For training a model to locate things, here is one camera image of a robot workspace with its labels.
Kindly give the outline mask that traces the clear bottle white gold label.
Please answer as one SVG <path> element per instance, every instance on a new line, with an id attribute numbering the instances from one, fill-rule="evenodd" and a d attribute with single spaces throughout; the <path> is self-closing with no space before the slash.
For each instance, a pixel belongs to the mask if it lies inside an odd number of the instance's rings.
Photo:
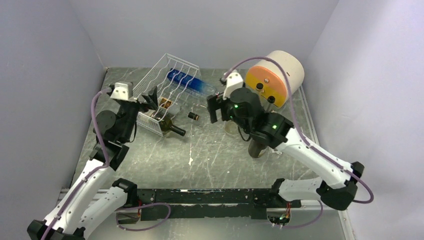
<path id="1" fill-rule="evenodd" d="M 262 96 L 265 93 L 264 85 L 261 82 L 258 82 L 255 86 L 255 90 L 258 95 Z"/>

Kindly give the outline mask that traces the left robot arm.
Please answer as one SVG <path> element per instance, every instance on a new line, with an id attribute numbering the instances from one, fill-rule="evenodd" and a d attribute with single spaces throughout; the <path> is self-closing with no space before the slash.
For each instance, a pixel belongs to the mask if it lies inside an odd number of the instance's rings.
<path id="1" fill-rule="evenodd" d="M 96 145 L 76 182 L 43 220 L 33 220 L 32 240 L 86 240 L 112 213 L 139 210 L 143 202 L 135 183 L 116 180 L 95 203 L 98 190 L 124 160 L 138 113 L 149 106 L 133 96 L 131 83 L 115 83 L 98 92 L 90 111 Z"/>

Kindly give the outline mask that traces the dark green bottle black neck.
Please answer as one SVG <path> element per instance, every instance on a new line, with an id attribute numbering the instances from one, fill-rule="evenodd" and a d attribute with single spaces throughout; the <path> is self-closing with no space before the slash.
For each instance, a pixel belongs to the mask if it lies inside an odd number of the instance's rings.
<path id="1" fill-rule="evenodd" d="M 163 133 L 174 132 L 183 137 L 186 134 L 186 130 L 174 125 L 169 115 L 164 112 L 152 111 L 146 113 L 144 117 L 142 125 L 156 134 L 162 136 Z"/>

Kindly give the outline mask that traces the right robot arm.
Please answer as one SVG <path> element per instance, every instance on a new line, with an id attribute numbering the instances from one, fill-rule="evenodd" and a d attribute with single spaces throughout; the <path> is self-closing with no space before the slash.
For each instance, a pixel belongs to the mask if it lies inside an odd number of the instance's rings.
<path id="1" fill-rule="evenodd" d="M 354 202 L 357 182 L 365 169 L 362 163 L 335 157 L 298 132 L 292 121 L 278 112 L 266 111 L 259 96 L 245 87 L 234 90 L 228 98 L 218 93 L 206 101 L 211 123 L 217 122 L 216 111 L 220 110 L 223 121 L 236 123 L 260 148 L 287 154 L 317 174 L 312 179 L 277 180 L 277 189 L 269 197 L 275 207 L 294 200 L 320 200 L 344 211 Z"/>

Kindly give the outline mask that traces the brown bottle gold foil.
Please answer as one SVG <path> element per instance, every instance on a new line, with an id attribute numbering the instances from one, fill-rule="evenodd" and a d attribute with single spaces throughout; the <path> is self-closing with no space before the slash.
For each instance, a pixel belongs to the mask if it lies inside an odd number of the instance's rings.
<path id="1" fill-rule="evenodd" d="M 256 141 L 256 140 L 251 140 L 249 142 L 249 146 L 248 146 L 248 154 L 254 158 L 260 158 L 261 156 L 263 156 L 265 154 L 265 152 L 267 151 L 268 146 Z"/>

